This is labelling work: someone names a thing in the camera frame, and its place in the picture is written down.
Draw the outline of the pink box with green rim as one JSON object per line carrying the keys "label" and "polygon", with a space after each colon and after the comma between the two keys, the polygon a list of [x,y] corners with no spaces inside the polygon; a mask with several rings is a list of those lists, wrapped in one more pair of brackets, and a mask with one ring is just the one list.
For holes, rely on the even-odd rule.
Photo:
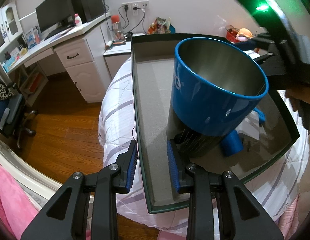
{"label": "pink box with green rim", "polygon": [[[188,194],[178,194],[171,184],[167,158],[166,127],[174,69],[174,49],[189,34],[136,36],[132,39],[132,80],[141,176],[150,214],[184,209]],[[298,140],[297,125],[275,90],[258,104],[266,116],[259,138],[243,138],[244,149],[225,157],[219,147],[194,159],[209,172],[230,170],[247,183],[279,160]]]}

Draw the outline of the black computer monitor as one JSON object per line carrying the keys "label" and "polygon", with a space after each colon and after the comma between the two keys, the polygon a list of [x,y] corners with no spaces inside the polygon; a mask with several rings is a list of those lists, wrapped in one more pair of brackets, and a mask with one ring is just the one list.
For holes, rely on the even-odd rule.
{"label": "black computer monitor", "polygon": [[75,25],[71,0],[44,0],[36,7],[36,16],[41,32],[58,23],[63,27]]}

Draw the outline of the white striped quilt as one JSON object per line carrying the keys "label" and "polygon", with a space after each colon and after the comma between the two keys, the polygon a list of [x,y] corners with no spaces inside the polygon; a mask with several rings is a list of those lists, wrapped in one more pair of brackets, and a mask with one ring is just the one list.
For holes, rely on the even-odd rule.
{"label": "white striped quilt", "polygon": [[[247,184],[248,189],[277,221],[285,238],[293,235],[310,211],[310,137],[283,90],[279,92],[300,134],[290,150],[266,172]],[[101,105],[99,142],[104,148],[103,164],[115,162],[126,152],[134,130],[132,64],[128,59],[112,80]],[[129,194],[116,197],[118,214],[159,230],[161,239],[186,237],[188,210],[148,214],[140,169],[135,171]]]}

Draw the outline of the red storage box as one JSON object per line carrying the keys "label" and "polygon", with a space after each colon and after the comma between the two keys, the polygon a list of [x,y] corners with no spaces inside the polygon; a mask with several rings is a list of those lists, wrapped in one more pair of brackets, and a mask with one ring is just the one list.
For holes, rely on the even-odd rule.
{"label": "red storage box", "polygon": [[232,25],[226,26],[226,39],[232,43],[238,43],[240,40],[237,39],[237,34],[239,29],[233,27]]}

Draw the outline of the white computer desk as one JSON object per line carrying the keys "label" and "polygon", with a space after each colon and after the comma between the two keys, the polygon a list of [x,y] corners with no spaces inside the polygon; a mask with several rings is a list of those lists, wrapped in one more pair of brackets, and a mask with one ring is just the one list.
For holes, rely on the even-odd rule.
{"label": "white computer desk", "polygon": [[105,52],[106,26],[109,12],[98,18],[59,33],[40,42],[18,59],[8,71],[8,77],[19,67],[29,67],[42,59],[57,54],[75,87],[88,103],[101,102],[111,83],[111,74],[103,54]]}

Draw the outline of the pink white bottle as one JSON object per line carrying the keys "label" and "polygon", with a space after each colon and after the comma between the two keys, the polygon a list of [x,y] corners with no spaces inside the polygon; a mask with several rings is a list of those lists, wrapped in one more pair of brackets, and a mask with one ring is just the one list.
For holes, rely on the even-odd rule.
{"label": "pink white bottle", "polygon": [[81,26],[81,25],[82,25],[82,20],[81,20],[79,14],[75,14],[74,17],[75,17],[75,18],[74,18],[75,25],[76,25],[77,27]]}

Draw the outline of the colourful snack bags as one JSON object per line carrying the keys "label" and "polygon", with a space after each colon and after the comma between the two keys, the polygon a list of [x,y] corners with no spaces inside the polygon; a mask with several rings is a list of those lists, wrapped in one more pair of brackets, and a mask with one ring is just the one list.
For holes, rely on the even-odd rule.
{"label": "colourful snack bags", "polygon": [[157,17],[155,21],[150,24],[147,34],[174,34],[175,27],[171,24],[171,18],[168,19]]}

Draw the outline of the office chair with leopard cloth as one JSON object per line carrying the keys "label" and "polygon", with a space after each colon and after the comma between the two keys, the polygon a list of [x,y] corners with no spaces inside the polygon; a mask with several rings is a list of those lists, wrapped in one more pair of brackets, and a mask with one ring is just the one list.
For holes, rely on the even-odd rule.
{"label": "office chair with leopard cloth", "polygon": [[15,149],[21,150],[22,136],[36,135],[36,131],[28,128],[38,111],[26,111],[26,100],[16,83],[5,84],[0,78],[0,134],[16,142]]}

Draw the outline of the pink blanket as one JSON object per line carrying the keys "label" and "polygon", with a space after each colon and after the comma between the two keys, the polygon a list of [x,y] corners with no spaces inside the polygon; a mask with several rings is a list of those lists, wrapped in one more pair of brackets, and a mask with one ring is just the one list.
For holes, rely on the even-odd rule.
{"label": "pink blanket", "polygon": [[0,165],[0,220],[16,239],[38,214],[16,180]]}

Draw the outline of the white wall socket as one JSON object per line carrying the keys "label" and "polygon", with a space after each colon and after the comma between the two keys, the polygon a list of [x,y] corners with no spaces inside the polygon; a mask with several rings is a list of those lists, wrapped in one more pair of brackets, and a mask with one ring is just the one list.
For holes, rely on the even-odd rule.
{"label": "white wall socket", "polygon": [[149,6],[149,0],[145,1],[137,1],[137,2],[126,2],[122,3],[121,5],[124,6],[128,11],[135,11],[137,8],[140,8],[142,10],[146,10],[146,7]]}

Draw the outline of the orange plush toy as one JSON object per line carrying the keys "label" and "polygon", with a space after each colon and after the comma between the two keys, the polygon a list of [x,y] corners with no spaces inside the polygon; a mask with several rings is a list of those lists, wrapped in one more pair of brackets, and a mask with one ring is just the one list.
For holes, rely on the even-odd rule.
{"label": "orange plush toy", "polygon": [[236,39],[240,42],[247,41],[253,38],[253,34],[250,30],[246,28],[241,28],[236,35]]}

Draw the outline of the blue black cup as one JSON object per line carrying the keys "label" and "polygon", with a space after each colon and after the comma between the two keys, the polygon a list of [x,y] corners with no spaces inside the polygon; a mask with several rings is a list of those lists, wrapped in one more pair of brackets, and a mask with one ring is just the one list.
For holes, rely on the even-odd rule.
{"label": "blue black cup", "polygon": [[268,93],[261,67],[232,44],[192,37],[175,47],[167,142],[189,158],[205,155]]}

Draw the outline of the blue capped clear tube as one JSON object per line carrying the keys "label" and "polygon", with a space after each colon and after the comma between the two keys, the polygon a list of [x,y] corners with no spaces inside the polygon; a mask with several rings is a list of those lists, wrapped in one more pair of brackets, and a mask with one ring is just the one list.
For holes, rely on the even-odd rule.
{"label": "blue capped clear tube", "polygon": [[220,149],[224,157],[230,157],[244,149],[242,140],[237,130],[233,130],[222,140]]}

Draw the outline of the white bedside cabinet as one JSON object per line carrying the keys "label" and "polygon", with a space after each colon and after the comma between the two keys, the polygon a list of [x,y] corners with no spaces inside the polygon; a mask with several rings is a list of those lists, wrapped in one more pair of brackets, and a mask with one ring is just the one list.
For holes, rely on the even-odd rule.
{"label": "white bedside cabinet", "polygon": [[120,67],[131,57],[131,38],[123,44],[115,44],[105,49],[103,53],[106,66],[114,79]]}

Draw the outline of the red lidded water bottle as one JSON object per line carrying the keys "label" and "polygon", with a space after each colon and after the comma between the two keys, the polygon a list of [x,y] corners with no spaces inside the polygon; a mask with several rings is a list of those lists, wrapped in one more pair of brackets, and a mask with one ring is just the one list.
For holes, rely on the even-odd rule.
{"label": "red lidded water bottle", "polygon": [[120,16],[119,15],[112,15],[111,16],[112,22],[112,31],[114,33],[114,40],[116,42],[121,42],[125,40],[124,31],[122,29],[120,23]]}

